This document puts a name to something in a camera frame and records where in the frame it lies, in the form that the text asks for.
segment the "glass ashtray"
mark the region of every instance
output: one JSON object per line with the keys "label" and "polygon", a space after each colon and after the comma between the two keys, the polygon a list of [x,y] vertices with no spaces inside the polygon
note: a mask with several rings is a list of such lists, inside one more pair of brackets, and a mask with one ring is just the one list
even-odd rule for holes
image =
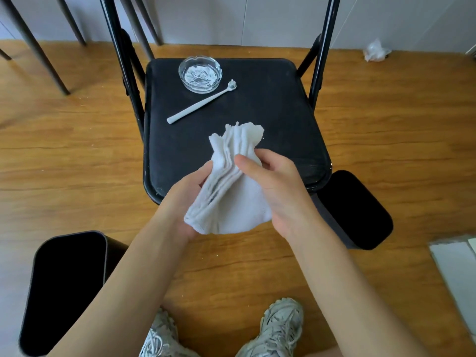
{"label": "glass ashtray", "polygon": [[178,74],[188,90],[206,94],[218,88],[223,72],[217,60],[208,56],[191,56],[180,63]]}

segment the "white sneaker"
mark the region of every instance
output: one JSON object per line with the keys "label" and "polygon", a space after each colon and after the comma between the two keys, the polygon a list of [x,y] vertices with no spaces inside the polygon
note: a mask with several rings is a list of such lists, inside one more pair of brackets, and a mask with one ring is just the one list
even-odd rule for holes
{"label": "white sneaker", "polygon": [[302,333],[304,310],[291,298],[277,300],[261,318],[258,337],[245,344],[236,357],[293,357]]}
{"label": "white sneaker", "polygon": [[200,357],[179,343],[179,333],[174,320],[162,308],[147,333],[139,357]]}

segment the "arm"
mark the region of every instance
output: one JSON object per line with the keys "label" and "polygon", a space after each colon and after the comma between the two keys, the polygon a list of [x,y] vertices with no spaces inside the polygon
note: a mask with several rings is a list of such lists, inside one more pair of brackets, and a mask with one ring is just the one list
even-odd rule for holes
{"label": "arm", "polygon": [[242,155],[235,163],[263,188],[273,226],[289,242],[342,354],[429,356],[319,215],[293,162],[266,149],[256,155],[268,169]]}
{"label": "arm", "polygon": [[183,217],[211,167],[211,162],[206,163],[171,188],[104,287],[49,357],[139,355],[180,257],[196,235]]}

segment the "hand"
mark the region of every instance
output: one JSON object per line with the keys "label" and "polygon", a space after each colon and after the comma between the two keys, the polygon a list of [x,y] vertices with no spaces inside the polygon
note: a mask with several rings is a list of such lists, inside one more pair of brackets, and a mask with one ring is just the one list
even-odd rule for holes
{"label": "hand", "polygon": [[169,190],[153,218],[163,227],[170,227],[173,238],[192,240],[197,232],[183,221],[188,208],[197,198],[203,183],[211,173],[213,162],[206,162],[197,171],[183,177]]}
{"label": "hand", "polygon": [[320,215],[291,160],[268,149],[255,152],[264,167],[243,155],[235,156],[235,164],[261,186],[271,207],[273,226],[289,242]]}

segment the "white towel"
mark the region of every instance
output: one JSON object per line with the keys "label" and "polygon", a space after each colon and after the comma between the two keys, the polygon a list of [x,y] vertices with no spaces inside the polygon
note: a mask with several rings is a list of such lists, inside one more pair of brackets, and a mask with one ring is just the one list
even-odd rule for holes
{"label": "white towel", "polygon": [[242,154],[261,161],[255,146],[263,137],[261,125],[226,125],[223,137],[213,134],[213,168],[199,195],[185,214],[185,223],[200,234],[246,232],[271,220],[271,209],[257,182],[244,175],[233,158]]}

